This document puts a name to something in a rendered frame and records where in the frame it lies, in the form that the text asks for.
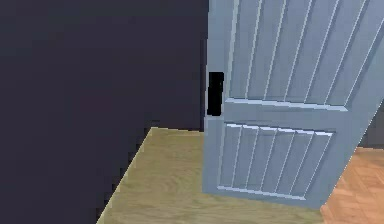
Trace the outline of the grey-blue panelled room door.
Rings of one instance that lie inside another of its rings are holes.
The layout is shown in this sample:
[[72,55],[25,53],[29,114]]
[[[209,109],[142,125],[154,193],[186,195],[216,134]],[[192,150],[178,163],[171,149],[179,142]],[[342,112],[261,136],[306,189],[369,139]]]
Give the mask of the grey-blue panelled room door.
[[384,0],[209,0],[206,86],[203,191],[317,209],[384,101]]

